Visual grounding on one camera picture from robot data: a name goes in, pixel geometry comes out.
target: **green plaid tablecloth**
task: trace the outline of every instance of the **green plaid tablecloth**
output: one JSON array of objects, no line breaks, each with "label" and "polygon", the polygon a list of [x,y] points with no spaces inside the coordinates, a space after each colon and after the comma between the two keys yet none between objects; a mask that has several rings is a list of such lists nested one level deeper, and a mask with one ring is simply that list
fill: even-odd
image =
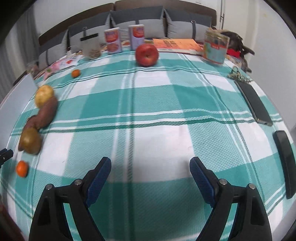
[{"label": "green plaid tablecloth", "polygon": [[[45,185],[68,185],[103,156],[111,159],[112,171],[90,213],[106,240],[195,240],[211,208],[190,174],[193,156],[233,185],[254,183],[274,231],[295,197],[286,199],[272,133],[285,130],[294,153],[295,147],[278,111],[252,82],[274,124],[255,122],[227,78],[232,66],[227,60],[215,67],[198,56],[160,53],[155,66],[143,68],[125,50],[40,82],[51,85],[59,100],[54,121],[41,130],[42,150],[36,156],[17,151],[27,118],[38,112],[33,97],[7,145],[14,157],[1,168],[2,197],[24,235]],[[73,79],[73,69],[81,76]],[[26,178],[15,173],[20,160],[30,164]],[[73,238],[80,240],[69,205],[65,210]]]}]

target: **brown headboard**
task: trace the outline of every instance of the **brown headboard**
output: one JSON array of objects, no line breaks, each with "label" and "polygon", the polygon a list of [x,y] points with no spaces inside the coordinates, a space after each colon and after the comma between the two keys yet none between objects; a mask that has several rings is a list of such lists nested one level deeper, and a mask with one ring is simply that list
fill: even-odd
[{"label": "brown headboard", "polygon": [[212,26],[217,24],[216,10],[196,3],[180,0],[120,0],[115,2],[115,10],[130,9],[136,7],[163,6],[164,8],[176,8],[184,11],[208,15],[212,17]]},{"label": "brown headboard", "polygon": [[91,9],[80,12],[70,18],[67,18],[66,20],[54,26],[53,28],[51,28],[39,37],[40,46],[46,43],[48,40],[52,39],[54,36],[58,35],[59,33],[65,31],[72,24],[75,24],[83,19],[95,16],[98,13],[109,12],[113,10],[113,8],[113,3],[107,3],[101,6],[93,7]]}]

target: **pillow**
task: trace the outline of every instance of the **pillow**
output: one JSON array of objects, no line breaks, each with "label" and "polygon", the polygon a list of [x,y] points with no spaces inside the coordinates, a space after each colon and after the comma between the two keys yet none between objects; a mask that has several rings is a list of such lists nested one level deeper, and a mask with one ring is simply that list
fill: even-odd
[{"label": "pillow", "polygon": [[39,48],[39,70],[47,68],[67,53],[68,30],[58,34]]},{"label": "pillow", "polygon": [[138,7],[111,12],[114,27],[120,28],[121,40],[129,40],[128,26],[143,24],[146,39],[165,37],[163,29],[163,7]]},{"label": "pillow", "polygon": [[201,42],[205,39],[207,28],[211,27],[210,16],[176,9],[165,9],[165,14],[170,39],[194,39]]},{"label": "pillow", "polygon": [[110,13],[99,13],[83,19],[69,27],[70,45],[81,49],[80,38],[83,37],[83,28],[87,27],[86,35],[99,34],[100,43],[106,43],[104,31],[110,29]]}]

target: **table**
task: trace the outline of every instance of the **table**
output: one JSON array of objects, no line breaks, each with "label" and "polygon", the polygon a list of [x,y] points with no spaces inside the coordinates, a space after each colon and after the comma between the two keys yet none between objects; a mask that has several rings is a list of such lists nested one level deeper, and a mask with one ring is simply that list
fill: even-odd
[{"label": "table", "polygon": [[[211,208],[191,177],[193,156],[232,185],[254,183],[274,231],[295,197],[286,199],[272,133],[285,130],[294,153],[295,146],[278,111],[252,82],[274,124],[255,122],[227,78],[232,66],[227,60],[217,67],[199,56],[160,53],[155,66],[139,67],[134,52],[125,50],[38,80],[54,88],[58,112],[40,131],[40,153],[18,152],[24,124],[38,112],[32,97],[7,145],[15,155],[0,176],[0,193],[24,235],[45,185],[68,185],[103,156],[112,160],[112,171],[90,213],[107,240],[195,240]],[[73,79],[73,69],[81,76]],[[26,178],[14,171],[20,160],[30,164]],[[232,205],[222,240],[235,210]],[[74,240],[80,240],[67,204],[65,211]]]}]

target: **black smartphone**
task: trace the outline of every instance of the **black smartphone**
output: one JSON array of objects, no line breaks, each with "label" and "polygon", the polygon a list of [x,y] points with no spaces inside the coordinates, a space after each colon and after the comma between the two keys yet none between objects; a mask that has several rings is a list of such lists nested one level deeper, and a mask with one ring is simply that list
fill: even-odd
[{"label": "black smartphone", "polygon": [[290,199],[296,192],[296,164],[294,154],[285,131],[276,131],[273,137],[284,171],[286,196],[287,199]]},{"label": "black smartphone", "polygon": [[260,124],[272,126],[272,120],[254,88],[247,82],[236,80],[234,82],[247,102],[255,121]]}]

